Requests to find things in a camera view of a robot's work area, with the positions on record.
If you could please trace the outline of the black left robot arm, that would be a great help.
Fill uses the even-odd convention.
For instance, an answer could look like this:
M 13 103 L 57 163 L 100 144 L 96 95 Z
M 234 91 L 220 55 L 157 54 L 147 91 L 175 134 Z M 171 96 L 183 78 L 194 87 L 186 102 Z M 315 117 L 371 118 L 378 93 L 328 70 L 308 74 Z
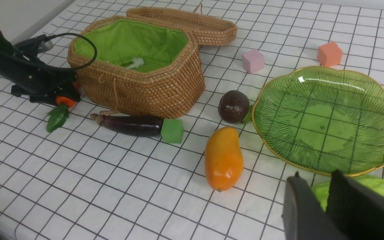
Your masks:
M 12 45 L 0 30 L 0 76 L 13 83 L 11 94 L 15 97 L 72 107 L 81 99 L 76 73 L 48 66 L 38 58 L 52 48 L 52 37 L 45 34 Z

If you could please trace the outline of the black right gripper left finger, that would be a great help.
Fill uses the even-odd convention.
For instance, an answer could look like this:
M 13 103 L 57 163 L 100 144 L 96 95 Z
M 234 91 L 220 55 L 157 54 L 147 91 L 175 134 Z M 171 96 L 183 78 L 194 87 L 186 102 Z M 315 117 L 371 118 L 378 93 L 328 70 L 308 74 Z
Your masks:
M 322 210 L 299 172 L 286 180 L 282 221 L 287 240 L 347 240 Z

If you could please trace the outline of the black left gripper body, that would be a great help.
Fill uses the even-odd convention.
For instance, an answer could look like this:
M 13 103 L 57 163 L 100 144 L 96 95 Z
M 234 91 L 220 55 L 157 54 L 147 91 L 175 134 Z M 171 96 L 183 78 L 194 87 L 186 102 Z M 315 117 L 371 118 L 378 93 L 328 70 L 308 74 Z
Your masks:
M 0 52 L 0 76 L 14 83 L 11 94 L 26 95 L 31 102 L 57 106 L 61 97 L 79 102 L 81 95 L 75 86 L 73 70 L 61 70 L 47 66 L 39 59 L 27 61 L 14 55 Z

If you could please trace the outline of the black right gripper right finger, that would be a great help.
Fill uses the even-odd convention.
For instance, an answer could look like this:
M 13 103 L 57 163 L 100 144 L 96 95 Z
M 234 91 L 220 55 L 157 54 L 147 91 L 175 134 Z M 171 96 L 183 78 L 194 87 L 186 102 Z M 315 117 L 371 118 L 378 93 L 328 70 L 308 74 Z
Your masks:
M 332 173 L 326 216 L 336 240 L 384 240 L 384 196 L 340 171 Z

